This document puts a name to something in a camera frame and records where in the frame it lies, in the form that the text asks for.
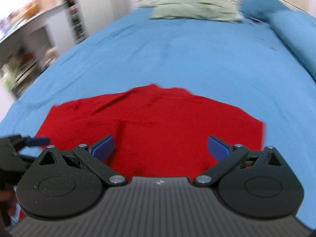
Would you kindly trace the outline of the blue rolled duvet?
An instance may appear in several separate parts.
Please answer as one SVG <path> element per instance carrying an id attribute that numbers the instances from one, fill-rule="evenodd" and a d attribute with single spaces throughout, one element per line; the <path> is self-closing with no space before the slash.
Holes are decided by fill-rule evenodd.
<path id="1" fill-rule="evenodd" d="M 272 14 L 269 23 L 315 79 L 315 17 L 301 11 L 282 10 Z"/>

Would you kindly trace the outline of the white shelf unit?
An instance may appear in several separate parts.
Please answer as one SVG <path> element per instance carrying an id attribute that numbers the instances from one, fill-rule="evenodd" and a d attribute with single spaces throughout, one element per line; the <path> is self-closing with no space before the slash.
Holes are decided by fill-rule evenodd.
<path id="1" fill-rule="evenodd" d="M 10 35 L 1 40 L 1 66 L 8 62 L 10 55 L 18 50 L 30 52 L 33 58 L 18 69 L 13 76 L 13 86 L 8 89 L 15 98 L 19 98 L 35 79 L 46 70 L 46 52 L 53 49 L 60 57 L 76 45 L 71 28 L 69 7 L 66 2 L 40 12 L 22 23 Z"/>

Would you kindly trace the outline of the blue bed sheet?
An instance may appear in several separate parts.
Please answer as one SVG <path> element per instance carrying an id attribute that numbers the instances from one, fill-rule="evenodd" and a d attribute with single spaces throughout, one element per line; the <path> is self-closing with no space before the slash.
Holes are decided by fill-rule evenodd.
<path id="1" fill-rule="evenodd" d="M 271 27 L 151 19 L 141 8 L 71 48 L 14 102 L 1 135 L 34 135 L 55 104 L 158 84 L 234 105 L 266 124 L 302 183 L 315 228 L 315 82 Z"/>

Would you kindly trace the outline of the green folded cloth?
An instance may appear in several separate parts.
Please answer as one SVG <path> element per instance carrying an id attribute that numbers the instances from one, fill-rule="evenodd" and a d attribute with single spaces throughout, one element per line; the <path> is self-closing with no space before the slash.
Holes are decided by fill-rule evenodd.
<path id="1" fill-rule="evenodd" d="M 192 0 L 162 3 L 151 14 L 153 19 L 196 19 L 237 23 L 243 17 L 236 3 L 224 0 Z"/>

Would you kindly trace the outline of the dark blue pillow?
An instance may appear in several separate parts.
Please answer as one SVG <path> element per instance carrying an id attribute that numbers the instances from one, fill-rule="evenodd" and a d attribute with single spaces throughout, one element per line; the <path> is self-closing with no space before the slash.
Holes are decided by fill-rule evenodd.
<path id="1" fill-rule="evenodd" d="M 270 17 L 279 11 L 290 10 L 279 0 L 241 0 L 240 11 L 245 18 L 269 22 Z"/>

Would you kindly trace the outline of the white wardrobe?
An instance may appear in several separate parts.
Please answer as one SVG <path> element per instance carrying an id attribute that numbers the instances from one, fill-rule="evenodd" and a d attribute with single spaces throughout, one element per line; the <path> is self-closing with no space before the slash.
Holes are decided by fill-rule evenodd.
<path id="1" fill-rule="evenodd" d="M 77 43 L 132 11 L 131 0 L 65 1 Z"/>

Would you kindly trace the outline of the red knit garment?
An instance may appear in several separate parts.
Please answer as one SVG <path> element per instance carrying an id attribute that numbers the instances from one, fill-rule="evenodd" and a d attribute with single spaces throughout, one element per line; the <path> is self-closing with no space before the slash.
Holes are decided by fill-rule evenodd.
<path id="1" fill-rule="evenodd" d="M 115 150 L 104 162 L 124 177 L 193 179 L 216 164 L 209 136 L 260 150 L 264 127 L 235 106 L 148 85 L 53 106 L 37 136 L 71 150 L 111 135 Z"/>

